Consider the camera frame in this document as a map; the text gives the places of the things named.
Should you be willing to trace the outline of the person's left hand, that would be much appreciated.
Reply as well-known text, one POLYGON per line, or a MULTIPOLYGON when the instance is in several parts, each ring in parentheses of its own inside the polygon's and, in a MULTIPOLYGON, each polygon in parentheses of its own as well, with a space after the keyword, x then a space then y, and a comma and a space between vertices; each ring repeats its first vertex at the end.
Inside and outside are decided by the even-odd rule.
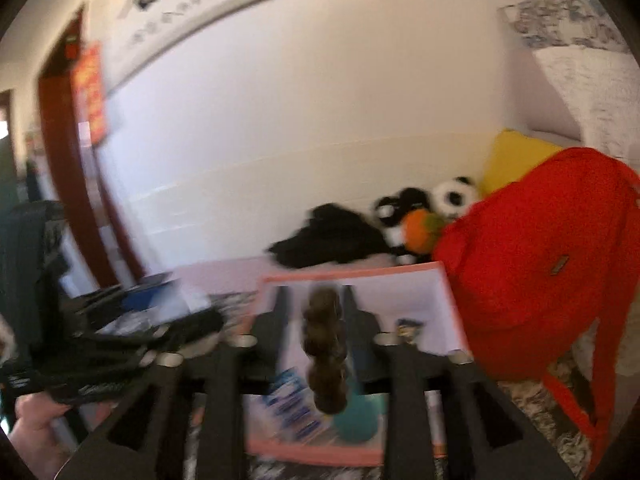
POLYGON ((54 479, 70 458, 70 450, 53 430, 53 421, 71 408, 56 403, 46 392, 26 394, 16 400, 16 423, 9 440, 37 479, 54 479))

